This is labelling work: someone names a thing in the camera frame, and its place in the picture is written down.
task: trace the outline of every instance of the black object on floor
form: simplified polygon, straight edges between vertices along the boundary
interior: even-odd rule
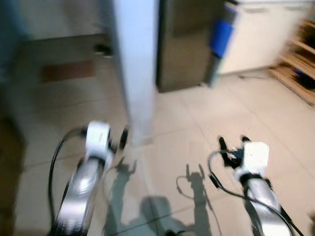
[[[110,47],[103,44],[96,44],[94,46],[94,52],[96,54],[102,54],[105,58],[111,58],[113,56],[113,51]]]

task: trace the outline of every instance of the blue object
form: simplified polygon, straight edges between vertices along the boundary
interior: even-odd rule
[[[225,21],[220,20],[215,24],[210,47],[219,58],[223,57],[232,32],[233,26]]]

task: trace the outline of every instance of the floor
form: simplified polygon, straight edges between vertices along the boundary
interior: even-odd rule
[[[113,62],[91,51],[98,40],[39,41],[19,59],[8,87],[12,113],[28,142],[16,236],[44,236],[49,229],[48,170],[62,135],[100,119],[112,124],[118,140],[128,123]],[[96,76],[38,84],[40,65],[87,58],[93,60]],[[207,178],[207,155],[219,148],[219,135],[229,147],[239,146],[241,135],[270,146],[266,175],[296,225],[314,236],[315,110],[264,71],[244,75],[222,77],[214,89],[156,95],[153,143],[127,145],[116,156],[97,194],[90,236],[163,236],[168,229],[189,229],[200,236],[252,235],[243,202]],[[56,208],[83,155],[80,140],[62,150],[54,175]],[[224,169],[220,159],[214,160],[214,169],[226,188],[241,193],[233,171]]]

